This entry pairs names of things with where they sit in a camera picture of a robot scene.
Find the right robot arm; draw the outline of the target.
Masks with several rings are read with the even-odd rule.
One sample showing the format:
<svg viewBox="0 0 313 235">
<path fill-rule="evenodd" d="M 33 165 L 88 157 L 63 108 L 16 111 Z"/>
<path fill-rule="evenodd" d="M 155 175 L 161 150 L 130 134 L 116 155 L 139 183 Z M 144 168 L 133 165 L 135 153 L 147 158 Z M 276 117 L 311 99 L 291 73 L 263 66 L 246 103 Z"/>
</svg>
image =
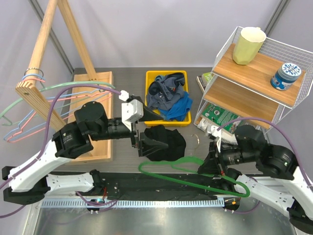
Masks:
<svg viewBox="0 0 313 235">
<path fill-rule="evenodd" d="M 313 233 L 313 192 L 301 173 L 295 154 L 284 146 L 267 142 L 263 132 L 250 125 L 236 129 L 236 144 L 222 142 L 217 126 L 205 129 L 213 138 L 209 152 L 198 169 L 199 174 L 223 173 L 221 188 L 226 193 L 245 193 L 271 206 L 289 218 L 290 223 L 304 233 Z M 288 193 L 270 189 L 232 168 L 232 165 L 255 163 L 256 168 L 284 186 Z"/>
</svg>

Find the dark navy tank top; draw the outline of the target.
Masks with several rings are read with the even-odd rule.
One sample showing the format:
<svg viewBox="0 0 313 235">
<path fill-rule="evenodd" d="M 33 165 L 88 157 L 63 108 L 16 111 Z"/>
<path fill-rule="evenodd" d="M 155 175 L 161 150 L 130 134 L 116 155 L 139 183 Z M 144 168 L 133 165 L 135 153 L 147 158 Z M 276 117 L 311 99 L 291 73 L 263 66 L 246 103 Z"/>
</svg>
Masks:
<svg viewBox="0 0 313 235">
<path fill-rule="evenodd" d="M 181 72 L 158 75 L 148 88 L 147 106 L 151 109 L 170 110 L 185 96 L 185 76 Z"/>
</svg>

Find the black tank top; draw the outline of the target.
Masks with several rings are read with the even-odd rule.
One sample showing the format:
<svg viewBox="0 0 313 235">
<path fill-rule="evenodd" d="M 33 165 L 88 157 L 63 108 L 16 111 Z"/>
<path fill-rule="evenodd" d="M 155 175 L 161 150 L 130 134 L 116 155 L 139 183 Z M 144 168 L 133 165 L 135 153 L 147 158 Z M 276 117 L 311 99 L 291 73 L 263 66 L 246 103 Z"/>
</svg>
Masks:
<svg viewBox="0 0 313 235">
<path fill-rule="evenodd" d="M 146 157 L 150 161 L 176 161 L 185 156 L 186 141 L 177 129 L 169 130 L 163 125 L 152 126 L 144 131 L 146 137 L 168 145 L 166 149 L 150 150 Z"/>
</svg>

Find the dark green hanger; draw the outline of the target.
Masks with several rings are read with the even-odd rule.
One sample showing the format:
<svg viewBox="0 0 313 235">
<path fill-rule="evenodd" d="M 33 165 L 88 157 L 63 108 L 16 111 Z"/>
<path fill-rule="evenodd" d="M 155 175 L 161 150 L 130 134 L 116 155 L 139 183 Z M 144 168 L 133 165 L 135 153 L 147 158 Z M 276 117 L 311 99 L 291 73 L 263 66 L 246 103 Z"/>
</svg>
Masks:
<svg viewBox="0 0 313 235">
<path fill-rule="evenodd" d="M 169 181 L 169 182 L 173 182 L 173 183 L 177 183 L 177 184 L 181 184 L 181 185 L 186 185 L 186 186 L 190 186 L 190 187 L 194 187 L 194 188 L 199 188 L 199 189 L 203 189 L 206 191 L 212 191 L 212 192 L 216 192 L 219 194 L 223 194 L 223 195 L 232 195 L 235 197 L 244 197 L 247 198 L 250 196 L 250 190 L 248 188 L 247 185 L 245 185 L 242 182 L 236 181 L 235 179 L 228 177 L 226 175 L 217 175 L 217 174 L 198 174 L 195 171 L 189 170 L 189 169 L 185 169 L 185 168 L 181 168 L 181 167 L 176 167 L 176 165 L 179 164 L 184 164 L 184 163 L 193 163 L 193 164 L 197 164 L 199 166 L 204 164 L 204 160 L 195 157 L 195 156 L 185 156 L 182 158 L 179 158 L 176 161 L 157 161 L 157 162 L 153 162 L 153 161 L 144 161 L 142 163 L 139 164 L 138 166 L 138 171 L 144 175 L 147 176 L 151 176 L 153 178 L 157 178 L 157 179 L 161 179 L 161 180 L 165 180 L 165 181 Z M 218 189 L 218 188 L 213 188 L 213 187 L 209 187 L 209 186 L 204 186 L 201 184 L 197 184 L 197 183 L 192 183 L 189 181 L 184 181 L 181 179 L 176 179 L 173 177 L 169 177 L 169 176 L 164 176 L 161 174 L 157 174 L 154 172 L 148 172 L 145 171 L 143 168 L 147 165 L 169 165 L 172 169 L 176 169 L 176 170 L 180 170 L 180 171 L 184 171 L 187 173 L 193 173 L 193 174 L 197 174 L 197 175 L 201 175 L 204 177 L 209 177 L 209 178 L 214 178 L 214 177 L 220 177 L 221 179 L 233 183 L 234 185 L 239 185 L 241 188 L 244 189 L 244 193 L 239 193 L 239 192 L 233 192 L 233 191 L 227 191 L 227 190 L 223 190 L 223 189 Z"/>
</svg>

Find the light blue wire hanger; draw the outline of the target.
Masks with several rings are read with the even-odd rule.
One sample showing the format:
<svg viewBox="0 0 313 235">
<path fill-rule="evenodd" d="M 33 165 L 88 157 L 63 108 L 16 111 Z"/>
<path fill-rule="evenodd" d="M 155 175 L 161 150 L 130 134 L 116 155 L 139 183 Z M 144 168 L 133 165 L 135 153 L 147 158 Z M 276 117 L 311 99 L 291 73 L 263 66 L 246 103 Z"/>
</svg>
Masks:
<svg viewBox="0 0 313 235">
<path fill-rule="evenodd" d="M 78 81 L 86 81 L 84 74 L 78 74 L 74 77 L 73 82 Z M 61 95 L 57 101 L 64 101 L 64 104 L 57 109 L 63 109 L 68 107 L 68 111 L 61 114 L 63 120 L 67 122 L 72 122 L 74 120 L 74 112 L 80 109 L 85 103 L 91 101 L 100 102 L 103 106 L 111 106 L 112 102 L 112 95 L 109 92 L 94 89 L 94 90 L 87 90 L 87 88 L 83 88 L 82 91 L 79 91 L 78 88 L 73 88 L 72 93 L 63 94 Z M 45 122 L 38 124 L 29 130 L 24 130 L 24 128 L 28 125 L 28 123 L 33 119 L 38 117 L 39 114 L 36 113 L 35 110 L 32 110 L 27 114 L 22 120 L 13 122 L 13 125 L 17 125 L 17 128 L 8 132 L 4 137 L 3 140 L 9 143 L 18 142 L 25 138 L 28 138 L 36 133 L 45 129 Z"/>
</svg>

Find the mint green hanger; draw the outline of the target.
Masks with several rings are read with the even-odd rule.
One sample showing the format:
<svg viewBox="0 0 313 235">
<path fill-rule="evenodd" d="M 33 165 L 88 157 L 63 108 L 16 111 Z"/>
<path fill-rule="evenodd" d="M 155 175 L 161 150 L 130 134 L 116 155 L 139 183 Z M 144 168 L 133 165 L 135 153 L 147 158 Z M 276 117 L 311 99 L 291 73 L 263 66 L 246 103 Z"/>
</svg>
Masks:
<svg viewBox="0 0 313 235">
<path fill-rule="evenodd" d="M 82 85 L 82 84 L 92 84 L 92 85 L 104 85 L 104 86 L 108 86 L 112 89 L 115 89 L 115 86 L 108 83 L 108 82 L 100 82 L 100 81 L 78 81 L 78 82 L 66 82 L 66 83 L 61 83 L 61 84 L 56 84 L 56 85 L 52 85 L 52 86 L 48 86 L 48 87 L 44 87 L 42 89 L 39 90 L 39 92 L 46 92 L 49 90 L 53 90 L 56 88 L 63 88 L 63 87 L 67 87 L 67 86 L 73 86 L 73 85 Z M 2 126 L 12 126 L 13 122 L 7 118 L 5 116 L 5 114 L 12 109 L 14 106 L 16 106 L 18 103 L 22 102 L 23 98 L 19 98 L 17 100 L 15 100 L 14 102 L 12 102 L 9 106 L 7 106 L 0 114 L 0 118 L 3 118 L 7 121 L 7 123 L 3 123 Z"/>
</svg>

